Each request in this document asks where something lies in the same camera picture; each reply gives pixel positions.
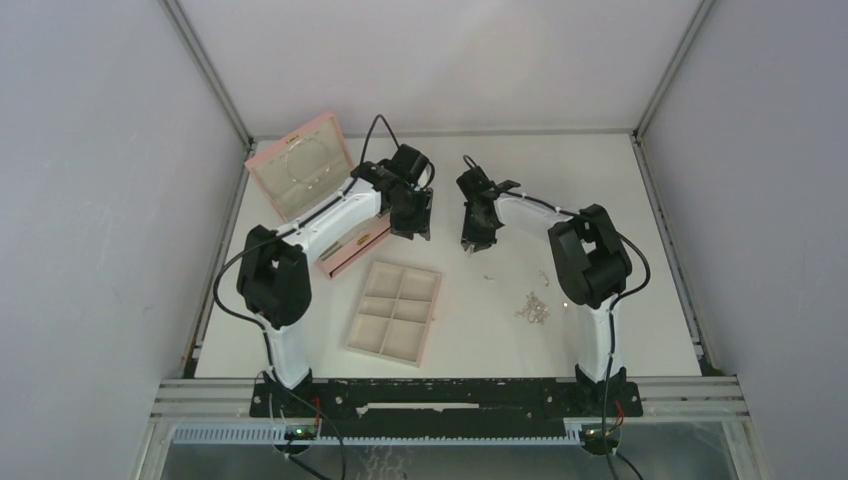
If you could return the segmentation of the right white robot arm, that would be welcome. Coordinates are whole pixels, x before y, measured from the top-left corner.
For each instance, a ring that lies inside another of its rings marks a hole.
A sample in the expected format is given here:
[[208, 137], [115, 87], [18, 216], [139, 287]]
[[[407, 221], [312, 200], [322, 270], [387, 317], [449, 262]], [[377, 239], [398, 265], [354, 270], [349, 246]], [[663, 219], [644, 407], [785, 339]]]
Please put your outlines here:
[[627, 381], [615, 326], [633, 266], [607, 210], [593, 204], [578, 212], [520, 193], [519, 183], [496, 183], [470, 156], [457, 185], [465, 197], [461, 245], [468, 253], [497, 243], [497, 231], [514, 227], [536, 235], [550, 247], [564, 295], [578, 307], [582, 347], [576, 365], [579, 406], [605, 415], [618, 400], [612, 384]]

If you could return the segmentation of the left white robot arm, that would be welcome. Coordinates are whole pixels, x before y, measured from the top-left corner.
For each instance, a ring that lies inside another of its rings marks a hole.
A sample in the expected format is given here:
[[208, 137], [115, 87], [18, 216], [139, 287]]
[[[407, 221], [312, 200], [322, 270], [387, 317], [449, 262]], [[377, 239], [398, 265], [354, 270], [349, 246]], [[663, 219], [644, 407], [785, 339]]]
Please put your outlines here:
[[364, 161], [303, 217], [276, 229], [254, 227], [239, 261], [236, 290], [249, 321], [264, 335], [269, 375], [279, 385], [274, 404], [290, 417], [311, 407], [311, 374], [301, 319], [312, 302], [310, 271], [319, 257], [358, 224], [385, 213], [393, 235], [430, 237], [435, 166], [419, 150], [400, 145], [377, 163]]

